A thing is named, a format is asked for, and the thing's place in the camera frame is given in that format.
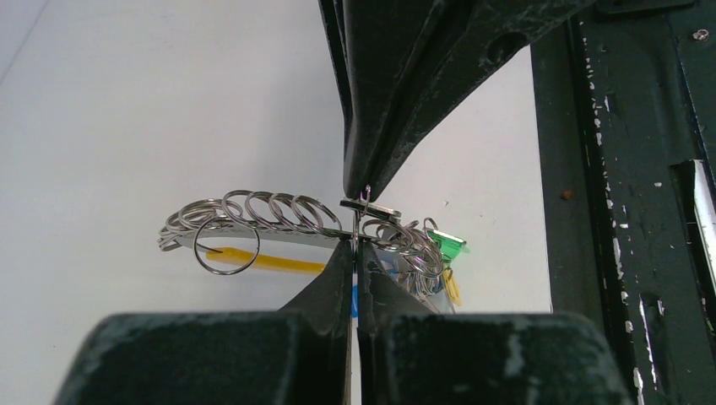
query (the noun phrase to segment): white table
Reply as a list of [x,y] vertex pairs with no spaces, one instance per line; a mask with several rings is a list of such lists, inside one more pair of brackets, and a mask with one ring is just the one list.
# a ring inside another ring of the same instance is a hole
[[[189,250],[160,252],[156,232],[236,188],[316,197],[349,223],[342,131],[314,0],[51,0],[0,84],[2,403],[49,403],[110,314],[287,302],[311,278],[213,276]],[[461,311],[550,310],[529,50],[379,203],[469,242]]]

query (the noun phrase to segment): white strip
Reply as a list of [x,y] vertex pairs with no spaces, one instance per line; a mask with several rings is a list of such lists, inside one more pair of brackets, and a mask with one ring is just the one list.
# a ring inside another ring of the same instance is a hole
[[703,168],[703,162],[694,161],[696,173],[694,175],[694,211],[698,222],[703,250],[706,254],[708,269],[711,271],[711,283],[716,290],[716,210],[713,208],[713,199],[708,190],[708,179]]

